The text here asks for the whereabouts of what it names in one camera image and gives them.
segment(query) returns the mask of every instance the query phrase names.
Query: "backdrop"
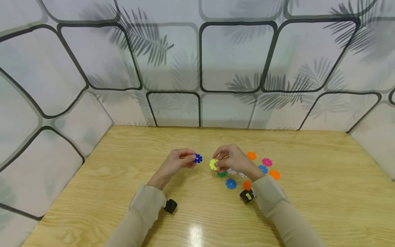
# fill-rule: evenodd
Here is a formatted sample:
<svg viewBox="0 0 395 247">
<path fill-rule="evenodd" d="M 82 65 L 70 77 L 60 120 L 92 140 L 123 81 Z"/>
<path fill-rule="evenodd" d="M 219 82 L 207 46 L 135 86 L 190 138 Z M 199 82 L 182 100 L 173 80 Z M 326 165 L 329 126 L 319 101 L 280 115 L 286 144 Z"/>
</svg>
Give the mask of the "backdrop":
<svg viewBox="0 0 395 247">
<path fill-rule="evenodd" d="M 2 0 L 0 243 L 113 124 L 343 131 L 395 179 L 394 68 L 392 0 Z"/>
</svg>

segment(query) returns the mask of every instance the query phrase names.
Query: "green gear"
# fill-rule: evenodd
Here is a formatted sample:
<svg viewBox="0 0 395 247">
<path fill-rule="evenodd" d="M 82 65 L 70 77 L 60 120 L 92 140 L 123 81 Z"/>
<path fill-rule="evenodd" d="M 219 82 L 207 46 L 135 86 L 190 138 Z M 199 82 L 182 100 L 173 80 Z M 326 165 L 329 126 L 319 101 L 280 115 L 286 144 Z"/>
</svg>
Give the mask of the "green gear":
<svg viewBox="0 0 395 247">
<path fill-rule="evenodd" d="M 218 176 L 220 177 L 226 177 L 226 175 L 228 174 L 228 171 L 224 171 L 223 173 L 219 173 L 217 172 Z"/>
</svg>

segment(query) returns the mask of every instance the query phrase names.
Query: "light blue gear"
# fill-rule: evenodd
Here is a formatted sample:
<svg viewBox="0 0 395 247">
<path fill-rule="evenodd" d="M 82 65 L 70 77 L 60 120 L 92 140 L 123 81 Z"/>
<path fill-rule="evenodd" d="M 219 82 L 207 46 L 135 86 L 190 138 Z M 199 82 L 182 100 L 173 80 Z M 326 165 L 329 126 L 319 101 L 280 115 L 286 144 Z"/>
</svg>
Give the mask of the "light blue gear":
<svg viewBox="0 0 395 247">
<path fill-rule="evenodd" d="M 258 168 L 261 169 L 261 171 L 263 171 L 264 174 L 268 174 L 269 172 L 269 169 L 264 165 L 260 165 L 258 166 Z"/>
<path fill-rule="evenodd" d="M 203 161 L 203 157 L 200 154 L 196 154 L 196 159 L 194 160 L 195 163 L 200 163 Z"/>
<path fill-rule="evenodd" d="M 230 190 L 235 189 L 236 186 L 237 186 L 236 181 L 233 180 L 233 179 L 231 179 L 231 178 L 229 178 L 228 180 L 226 180 L 225 184 L 226 184 L 226 187 L 227 187 L 228 189 L 230 189 Z"/>
</svg>

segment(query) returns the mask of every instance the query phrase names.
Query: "table surface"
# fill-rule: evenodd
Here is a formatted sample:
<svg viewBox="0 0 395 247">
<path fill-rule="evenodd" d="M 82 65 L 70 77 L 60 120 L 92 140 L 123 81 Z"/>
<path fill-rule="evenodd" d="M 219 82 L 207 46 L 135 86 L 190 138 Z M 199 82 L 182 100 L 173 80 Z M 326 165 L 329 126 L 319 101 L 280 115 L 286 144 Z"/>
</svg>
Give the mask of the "table surface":
<svg viewBox="0 0 395 247">
<path fill-rule="evenodd" d="M 283 246 L 256 203 L 243 204 L 246 178 L 226 188 L 209 168 L 220 145 L 273 160 L 279 183 L 327 246 L 393 246 L 395 184 L 347 134 L 329 131 L 114 126 L 25 241 L 27 246 L 102 246 L 171 149 L 203 157 L 165 187 L 178 203 L 164 210 L 143 246 Z"/>
</svg>

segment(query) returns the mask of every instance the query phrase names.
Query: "person's right hand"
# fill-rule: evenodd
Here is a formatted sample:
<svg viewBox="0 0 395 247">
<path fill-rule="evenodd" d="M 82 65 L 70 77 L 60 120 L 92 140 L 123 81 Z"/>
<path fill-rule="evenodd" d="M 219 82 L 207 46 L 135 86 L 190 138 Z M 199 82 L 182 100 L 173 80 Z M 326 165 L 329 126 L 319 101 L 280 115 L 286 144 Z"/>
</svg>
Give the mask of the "person's right hand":
<svg viewBox="0 0 395 247">
<path fill-rule="evenodd" d="M 231 168 L 237 172 L 244 173 L 253 182 L 265 176 L 265 174 L 235 144 L 220 146 L 217 151 L 215 151 L 213 158 L 219 160 L 215 164 L 215 166 L 218 167 L 217 172 L 219 173 L 223 173 Z"/>
</svg>

